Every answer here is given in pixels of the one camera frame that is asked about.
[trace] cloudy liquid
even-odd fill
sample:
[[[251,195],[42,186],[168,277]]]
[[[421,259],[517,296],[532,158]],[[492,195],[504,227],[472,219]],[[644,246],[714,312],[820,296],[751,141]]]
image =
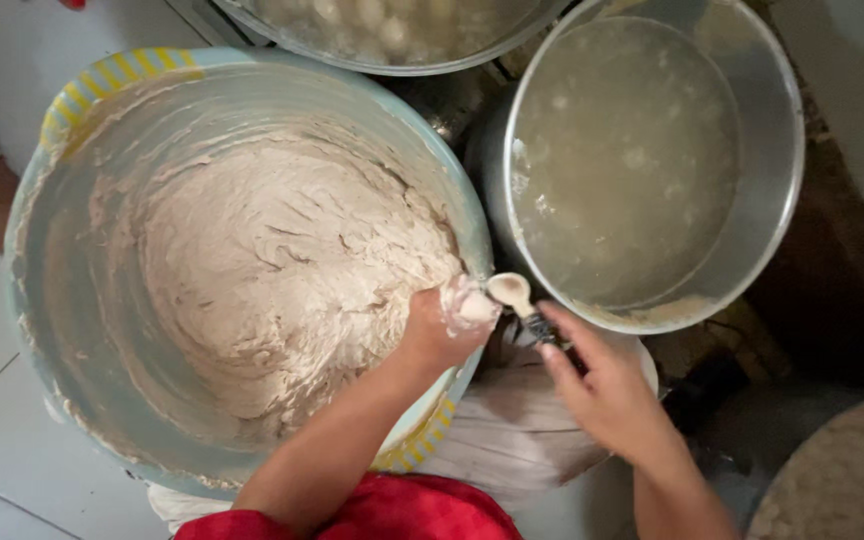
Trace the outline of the cloudy liquid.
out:
[[[739,174],[735,100],[677,30],[594,20],[548,50],[512,145],[519,232],[550,284],[630,308],[712,251]]]

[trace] aluminum pot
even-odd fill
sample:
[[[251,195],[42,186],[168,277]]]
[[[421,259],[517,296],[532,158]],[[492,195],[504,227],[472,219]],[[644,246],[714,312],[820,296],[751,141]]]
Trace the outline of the aluminum pot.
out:
[[[652,19],[677,30],[719,69],[737,104],[740,177],[718,242],[687,280],[658,298],[606,310],[580,305],[570,291],[557,290],[530,254],[513,205],[513,141],[523,96],[552,43],[593,19],[618,16]],[[615,332],[650,335],[713,315],[759,276],[791,220],[804,154],[802,102],[792,68],[748,6],[738,0],[588,0],[558,23],[521,83],[473,133],[465,165],[482,183],[492,230],[512,266],[585,320]]]
[[[281,31],[279,28],[257,17],[243,3],[237,0],[215,0],[215,3],[230,16],[242,21],[248,28],[272,40],[278,46],[299,55],[313,58],[331,66],[359,71],[361,73],[390,75],[393,77],[418,77],[421,75],[438,75],[452,71],[461,71],[498,58],[522,45],[522,43],[532,38],[540,30],[546,28],[546,26],[562,14],[562,11],[569,6],[570,1],[534,0],[535,7],[528,16],[485,48],[465,57],[425,65],[387,65],[343,58],[319,50],[313,45],[296,38],[294,35]]]

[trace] spoon handle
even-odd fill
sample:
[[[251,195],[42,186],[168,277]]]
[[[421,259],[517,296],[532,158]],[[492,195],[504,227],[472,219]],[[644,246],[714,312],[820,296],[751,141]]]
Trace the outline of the spoon handle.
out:
[[[586,366],[586,362],[584,362],[582,357],[579,355],[579,350],[575,348],[575,345],[572,342],[559,336],[558,328],[556,328],[555,325],[552,325],[552,323],[546,319],[542,313],[533,313],[526,317],[522,322],[525,323],[529,332],[535,336],[538,343],[548,343],[561,349],[561,351],[565,353],[565,356],[568,357],[569,361],[572,362],[572,367],[575,368],[575,371],[579,372],[579,377],[585,377],[586,374],[589,373],[589,367]]]

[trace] person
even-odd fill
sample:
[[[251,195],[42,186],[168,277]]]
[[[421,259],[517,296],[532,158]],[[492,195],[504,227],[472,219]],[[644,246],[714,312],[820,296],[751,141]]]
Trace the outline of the person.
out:
[[[636,362],[561,307],[539,307],[588,367],[580,377],[561,350],[539,346],[558,396],[589,436],[633,467],[639,537],[738,538]],[[415,293],[392,353],[276,449],[231,509],[186,522],[175,540],[522,538],[491,497],[457,479],[367,472],[402,413],[492,329],[476,325],[453,338],[445,319],[438,289]]]

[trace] light blue basin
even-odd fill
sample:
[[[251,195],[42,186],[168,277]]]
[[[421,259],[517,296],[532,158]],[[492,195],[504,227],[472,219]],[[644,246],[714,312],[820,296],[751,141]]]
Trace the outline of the light blue basin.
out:
[[[119,116],[105,115],[150,92],[174,99],[149,98]],[[6,233],[8,304],[22,356],[34,364],[56,409],[128,470],[155,483],[231,499],[267,449],[178,428],[143,398],[121,362],[126,353],[190,415],[207,424],[211,414],[209,390],[154,315],[135,253],[125,271],[112,275],[121,280],[119,289],[130,291],[118,299],[125,306],[119,320],[126,321],[120,338],[126,336],[129,350],[115,345],[103,319],[110,299],[98,292],[108,278],[96,269],[109,263],[90,227],[93,187],[101,176],[152,170],[179,146],[235,133],[243,119],[276,123],[295,115],[321,117],[363,141],[388,145],[403,172],[423,175],[445,202],[468,271],[492,272],[485,215],[466,173],[426,121],[375,82],[272,50],[142,49],[93,64],[55,98],[19,186]],[[206,121],[183,130],[193,117]],[[114,209],[114,201],[104,202],[105,212]],[[375,467],[405,472],[432,452],[479,355],[443,374],[402,416]],[[342,452],[341,444],[334,450]]]

